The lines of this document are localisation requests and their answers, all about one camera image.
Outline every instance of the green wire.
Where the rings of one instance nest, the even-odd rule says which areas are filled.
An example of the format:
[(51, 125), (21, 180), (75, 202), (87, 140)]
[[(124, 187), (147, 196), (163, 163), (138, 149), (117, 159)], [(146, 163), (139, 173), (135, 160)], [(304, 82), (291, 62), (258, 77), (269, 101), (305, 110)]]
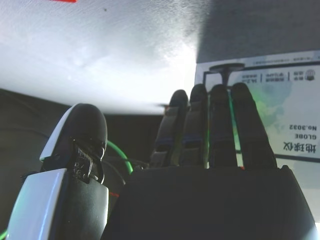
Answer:
[(3, 233), (1, 233), (1, 234), (0, 234), (0, 240), (5, 239), (5, 237), (7, 236), (7, 234), (8, 234), (8, 231), (7, 231), (7, 230), (5, 230)]
[[(110, 146), (113, 150), (115, 150), (121, 158), (126, 159), (126, 160), (128, 159), (127, 155), (125, 155), (125, 153), (117, 145), (115, 145), (113, 142), (108, 140), (107, 146)], [(129, 174), (131, 174), (134, 171), (131, 163), (129, 161), (124, 161), (124, 163), (126, 165), (126, 168), (128, 169)]]

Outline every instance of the robotic hand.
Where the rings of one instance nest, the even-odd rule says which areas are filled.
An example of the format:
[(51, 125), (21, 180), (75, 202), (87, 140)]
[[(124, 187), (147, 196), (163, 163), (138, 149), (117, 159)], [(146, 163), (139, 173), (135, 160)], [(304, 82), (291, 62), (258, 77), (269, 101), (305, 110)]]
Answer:
[[(106, 121), (92, 105), (70, 108), (43, 149), (41, 172), (22, 186), (7, 239), (317, 239), (292, 171), (277, 167), (247, 86), (237, 83), (229, 94), (229, 73), (222, 77), (224, 85), (209, 95), (194, 86), (189, 106), (183, 90), (173, 94), (150, 168), (135, 168), (108, 223), (101, 166)], [(244, 169), (236, 158), (230, 97)]]

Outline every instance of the red mark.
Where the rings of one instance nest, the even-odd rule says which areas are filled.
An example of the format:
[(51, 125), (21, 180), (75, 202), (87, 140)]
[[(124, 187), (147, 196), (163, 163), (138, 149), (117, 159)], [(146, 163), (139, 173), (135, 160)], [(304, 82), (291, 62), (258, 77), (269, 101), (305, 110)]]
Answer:
[(67, 2), (67, 3), (75, 3), (77, 0), (51, 0), (51, 1), (60, 1), (60, 2)]
[(117, 198), (119, 197), (118, 193), (109, 192), (109, 195)]

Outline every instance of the black border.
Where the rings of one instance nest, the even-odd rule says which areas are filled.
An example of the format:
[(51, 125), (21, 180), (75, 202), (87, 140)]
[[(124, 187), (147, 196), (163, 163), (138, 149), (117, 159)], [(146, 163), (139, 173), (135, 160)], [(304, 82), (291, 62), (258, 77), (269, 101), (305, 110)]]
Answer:
[[(279, 68), (291, 68), (291, 67), (304, 67), (304, 66), (319, 66), (320, 61), (311, 61), (311, 62), (300, 62), (300, 63), (285, 63), (285, 64), (275, 64), (275, 65), (263, 65), (263, 66), (250, 66), (245, 67), (242, 70), (235, 72), (243, 72), (243, 71), (252, 71), (252, 70), (261, 70), (261, 69), (279, 69)], [(203, 72), (203, 80), (202, 83), (206, 86), (207, 75), (216, 74), (211, 73), (210, 71)], [(237, 154), (241, 154), (240, 150), (235, 150)], [(287, 160), (296, 160), (302, 162), (311, 162), (311, 163), (320, 163), (320, 158), (315, 157), (307, 157), (307, 156), (290, 156), (290, 155), (282, 155), (275, 154), (274, 155), (278, 159), (287, 159)]]

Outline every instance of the logo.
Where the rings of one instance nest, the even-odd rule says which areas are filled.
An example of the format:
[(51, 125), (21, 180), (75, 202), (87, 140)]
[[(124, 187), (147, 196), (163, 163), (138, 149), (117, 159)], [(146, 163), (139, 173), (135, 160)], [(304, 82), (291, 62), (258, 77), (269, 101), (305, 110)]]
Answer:
[(309, 69), (308, 71), (305, 72), (304, 78), (308, 81), (312, 81), (312, 80), (315, 80), (315, 75), (316, 75), (315, 70)]

